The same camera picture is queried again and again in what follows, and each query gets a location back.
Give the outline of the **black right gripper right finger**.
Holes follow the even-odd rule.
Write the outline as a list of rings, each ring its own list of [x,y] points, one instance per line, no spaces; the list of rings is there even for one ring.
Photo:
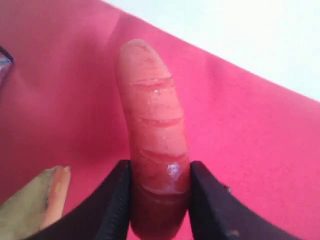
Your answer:
[[[188,209],[195,240],[294,240],[238,201],[201,161],[190,164]]]

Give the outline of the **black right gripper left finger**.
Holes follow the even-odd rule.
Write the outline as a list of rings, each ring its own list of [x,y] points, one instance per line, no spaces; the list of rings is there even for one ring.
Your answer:
[[[28,240],[125,240],[130,206],[131,164],[121,160],[80,205]]]

